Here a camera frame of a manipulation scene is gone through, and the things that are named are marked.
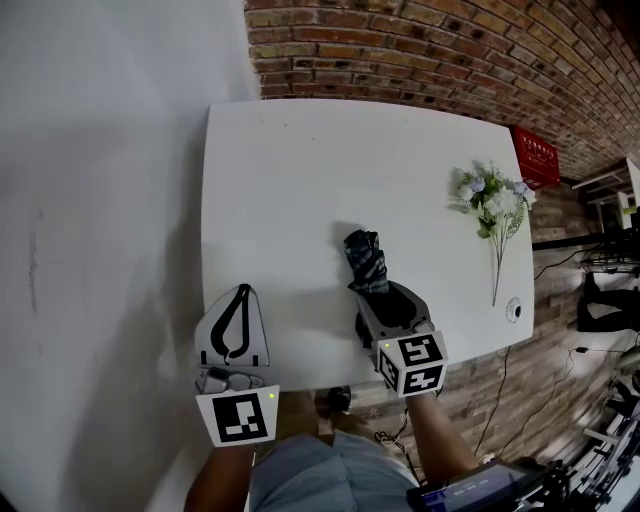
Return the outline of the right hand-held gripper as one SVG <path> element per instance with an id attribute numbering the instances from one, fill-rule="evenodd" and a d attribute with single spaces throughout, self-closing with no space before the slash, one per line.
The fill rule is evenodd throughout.
<path id="1" fill-rule="evenodd" d="M 436 330 L 427 303 L 412 290 L 390 280 L 401 301 L 402 325 L 385 327 L 376 311 L 378 294 L 357 294 L 355 329 L 366 349 L 374 352 L 374 369 L 398 398 L 436 393 L 443 385 L 448 355 L 442 332 Z"/>

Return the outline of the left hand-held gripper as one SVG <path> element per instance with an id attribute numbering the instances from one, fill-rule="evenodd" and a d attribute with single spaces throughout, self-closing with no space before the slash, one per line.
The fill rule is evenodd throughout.
<path id="1" fill-rule="evenodd" d="M 214 301 L 195 331 L 204 363 L 267 367 L 269 349 L 255 290 L 243 283 Z M 195 370 L 196 402 L 215 447 L 255 445 L 275 439 L 280 387 L 227 368 Z"/>

